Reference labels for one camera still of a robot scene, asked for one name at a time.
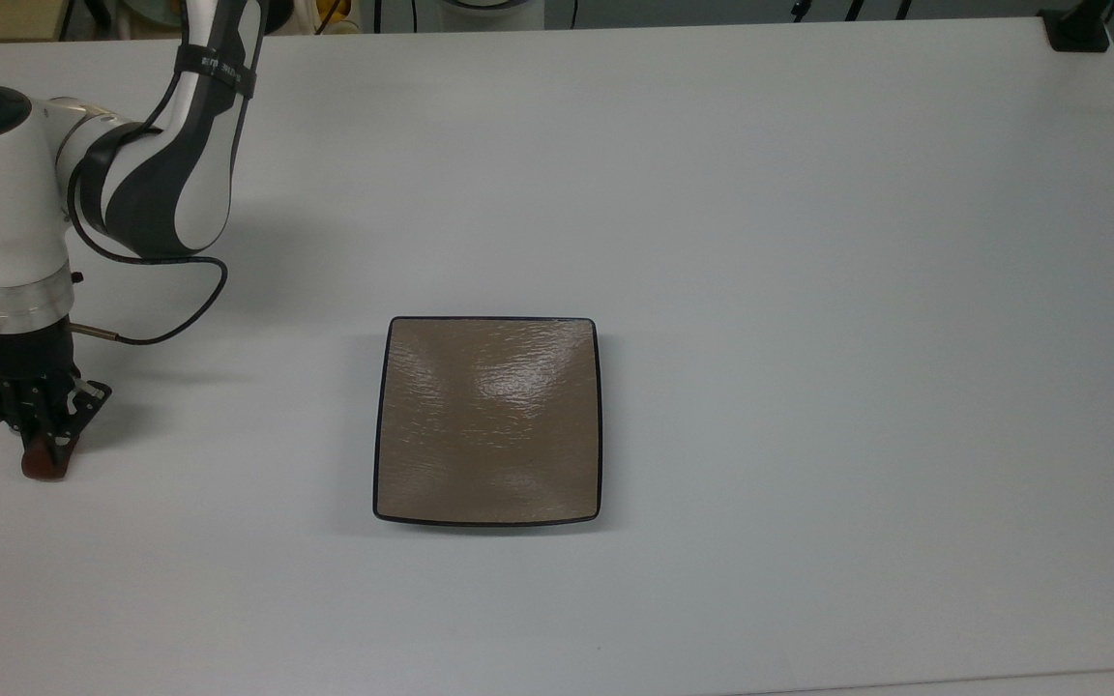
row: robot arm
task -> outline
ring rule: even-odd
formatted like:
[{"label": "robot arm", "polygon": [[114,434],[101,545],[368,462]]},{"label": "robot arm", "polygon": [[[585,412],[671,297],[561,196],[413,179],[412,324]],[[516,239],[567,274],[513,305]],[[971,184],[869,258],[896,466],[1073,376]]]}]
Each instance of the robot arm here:
[{"label": "robot arm", "polygon": [[[216,242],[267,3],[187,1],[163,128],[0,87],[0,422],[21,437],[31,479],[62,478],[110,393],[80,379],[74,361],[68,216],[144,259]],[[68,186],[77,210],[65,210]]]}]

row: brown plate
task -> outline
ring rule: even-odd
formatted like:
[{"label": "brown plate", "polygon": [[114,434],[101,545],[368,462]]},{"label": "brown plate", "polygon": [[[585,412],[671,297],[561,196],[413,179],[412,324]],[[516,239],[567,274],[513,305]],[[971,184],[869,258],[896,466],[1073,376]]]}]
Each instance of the brown plate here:
[{"label": "brown plate", "polygon": [[405,523],[573,523],[600,510],[600,366],[585,318],[397,317],[372,510]]}]

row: white table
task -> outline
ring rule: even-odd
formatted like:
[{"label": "white table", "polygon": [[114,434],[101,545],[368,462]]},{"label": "white table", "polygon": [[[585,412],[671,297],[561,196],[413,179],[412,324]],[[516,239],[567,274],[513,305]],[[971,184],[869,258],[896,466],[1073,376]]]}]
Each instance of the white table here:
[{"label": "white table", "polygon": [[[0,46],[147,114],[173,43]],[[79,249],[150,334],[197,269]],[[1038,19],[266,40],[221,304],[0,428],[0,695],[711,695],[1114,669],[1114,52]],[[371,514],[397,314],[599,326],[594,523]]]}]

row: cable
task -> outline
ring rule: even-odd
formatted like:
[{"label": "cable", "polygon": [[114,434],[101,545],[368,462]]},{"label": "cable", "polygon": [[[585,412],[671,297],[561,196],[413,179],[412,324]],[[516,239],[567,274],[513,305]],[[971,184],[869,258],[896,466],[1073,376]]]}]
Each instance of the cable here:
[{"label": "cable", "polygon": [[802,21],[805,13],[810,12],[810,3],[812,0],[797,0],[797,3],[793,3],[790,9],[790,13],[793,14],[793,23]]},{"label": "cable", "polygon": [[[188,43],[188,28],[187,28],[187,0],[179,0],[178,3],[179,12],[179,45],[186,46]],[[166,106],[169,105],[169,100],[174,97],[174,89],[178,88],[178,78],[182,73],[175,70],[172,75],[172,82],[166,86],[166,92],[163,94],[163,98],[158,101],[157,106],[154,106],[154,114],[149,114],[149,118],[143,120],[140,128],[128,134],[124,138],[124,143],[129,143],[135,140],[137,137],[143,136],[149,128],[154,128],[154,124],[157,121],[158,116],[163,115],[166,110]]]},{"label": "cable", "polygon": [[324,27],[329,26],[329,19],[332,19],[333,13],[338,11],[338,4],[341,4],[341,0],[333,0],[333,2],[329,4],[329,12],[326,12],[326,16],[321,19],[321,26],[317,27],[317,33],[315,35],[321,36],[324,31]]},{"label": "cable", "polygon": [[71,177],[67,182],[67,212],[71,217],[71,225],[76,228],[76,234],[84,239],[85,244],[88,244],[89,249],[97,252],[101,256],[105,256],[110,261],[118,261],[120,264],[131,264],[134,266],[172,266],[180,264],[209,264],[216,266],[222,273],[222,276],[217,278],[217,285],[213,288],[213,292],[208,294],[208,300],[201,304],[201,308],[197,312],[192,313],[180,325],[175,326],[172,331],[167,331],[164,334],[156,335],[154,339],[129,339],[127,335],[119,335],[114,332],[108,332],[105,330],[94,330],[99,331],[104,335],[92,334],[87,331],[81,331],[80,333],[89,333],[89,335],[98,335],[98,339],[107,339],[118,343],[127,343],[128,345],[155,345],[164,341],[169,341],[174,336],[186,331],[190,325],[193,325],[199,317],[204,316],[204,312],[207,312],[212,307],[213,303],[216,302],[217,296],[222,295],[222,290],[226,286],[226,276],[229,276],[231,272],[226,268],[226,264],[222,259],[214,259],[213,256],[183,256],[174,257],[174,259],[134,259],[131,256],[124,256],[120,254],[115,254],[115,252],[109,252],[102,249],[102,247],[92,242],[89,238],[88,232],[85,232],[85,226],[80,224],[80,212],[76,206],[76,185],[79,184],[81,168],[84,164],[76,165],[75,170],[71,170]]}]

